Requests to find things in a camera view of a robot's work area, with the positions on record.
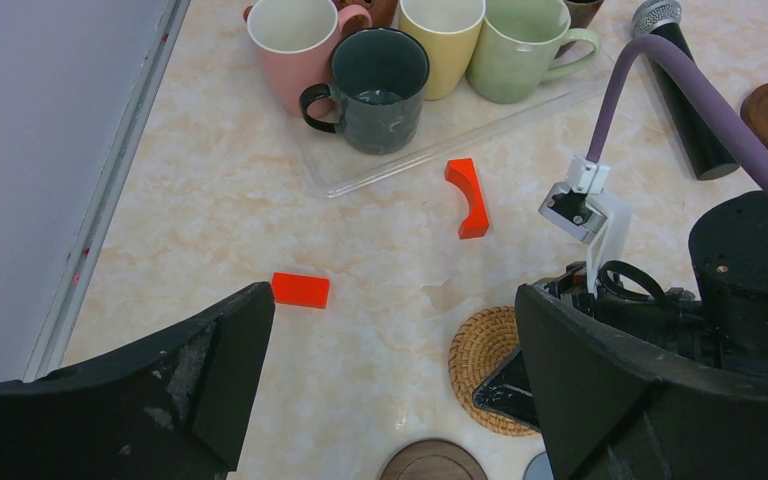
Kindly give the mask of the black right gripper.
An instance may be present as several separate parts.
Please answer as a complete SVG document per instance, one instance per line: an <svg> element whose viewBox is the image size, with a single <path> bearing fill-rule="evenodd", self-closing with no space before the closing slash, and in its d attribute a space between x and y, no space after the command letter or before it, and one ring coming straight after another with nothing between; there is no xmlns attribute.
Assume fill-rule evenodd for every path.
<svg viewBox="0 0 768 480"><path fill-rule="evenodd" d="M534 286L615 329L708 367L722 366L716 329L702 302L681 287L667 290L643 270L623 261L598 273L597 293L586 288L586 264L574 262ZM515 347L472 392L471 405L534 430L539 420L521 348Z"/></svg>

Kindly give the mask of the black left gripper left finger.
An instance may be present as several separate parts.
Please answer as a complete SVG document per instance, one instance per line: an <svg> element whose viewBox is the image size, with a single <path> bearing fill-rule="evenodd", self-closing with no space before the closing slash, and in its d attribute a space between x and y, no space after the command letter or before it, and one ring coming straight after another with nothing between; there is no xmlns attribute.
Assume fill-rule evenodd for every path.
<svg viewBox="0 0 768 480"><path fill-rule="evenodd" d="M238 468L275 300L253 283L32 382L0 383L0 479L223 479Z"/></svg>

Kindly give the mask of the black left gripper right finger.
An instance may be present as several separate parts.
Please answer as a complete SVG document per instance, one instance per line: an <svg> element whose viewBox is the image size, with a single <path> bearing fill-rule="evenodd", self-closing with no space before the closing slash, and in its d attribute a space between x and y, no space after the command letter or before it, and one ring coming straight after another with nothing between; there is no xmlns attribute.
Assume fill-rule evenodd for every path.
<svg viewBox="0 0 768 480"><path fill-rule="evenodd" d="M768 479L768 381L687 360L519 287L515 313L558 479Z"/></svg>

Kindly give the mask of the dark green mug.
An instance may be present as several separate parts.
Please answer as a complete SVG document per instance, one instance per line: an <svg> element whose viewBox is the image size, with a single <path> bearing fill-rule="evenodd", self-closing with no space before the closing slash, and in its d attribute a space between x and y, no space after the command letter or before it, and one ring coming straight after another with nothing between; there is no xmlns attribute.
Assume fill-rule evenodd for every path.
<svg viewBox="0 0 768 480"><path fill-rule="evenodd" d="M340 40L328 83L299 96L304 122L339 134L354 149L386 155L405 147L420 121L430 60L413 36L393 28L362 29Z"/></svg>

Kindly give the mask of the grey smiley silicone coaster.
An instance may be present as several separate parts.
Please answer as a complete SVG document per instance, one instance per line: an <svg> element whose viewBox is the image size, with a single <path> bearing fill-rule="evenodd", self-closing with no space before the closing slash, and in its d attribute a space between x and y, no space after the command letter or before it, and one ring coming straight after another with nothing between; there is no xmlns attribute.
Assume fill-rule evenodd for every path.
<svg viewBox="0 0 768 480"><path fill-rule="evenodd" d="M527 465L523 480L553 480L551 464L546 452L536 455Z"/></svg>

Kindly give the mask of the walnut grooved round coaster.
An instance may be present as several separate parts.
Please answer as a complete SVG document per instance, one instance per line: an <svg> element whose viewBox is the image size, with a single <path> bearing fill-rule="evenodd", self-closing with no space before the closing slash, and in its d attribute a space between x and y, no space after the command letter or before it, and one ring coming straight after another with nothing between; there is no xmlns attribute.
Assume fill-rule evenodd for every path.
<svg viewBox="0 0 768 480"><path fill-rule="evenodd" d="M395 452L379 474L381 480L487 480L476 458L462 446L440 438L414 441Z"/></svg>

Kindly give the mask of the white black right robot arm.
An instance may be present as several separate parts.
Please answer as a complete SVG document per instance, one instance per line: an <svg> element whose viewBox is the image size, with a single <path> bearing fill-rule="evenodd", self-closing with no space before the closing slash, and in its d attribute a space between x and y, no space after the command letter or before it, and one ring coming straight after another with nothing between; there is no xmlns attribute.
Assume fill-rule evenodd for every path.
<svg viewBox="0 0 768 480"><path fill-rule="evenodd" d="M768 197L755 191L703 215L688 240L699 293L663 289L611 260L585 288L583 261L540 281L550 294L615 329L715 369L768 381Z"/></svg>

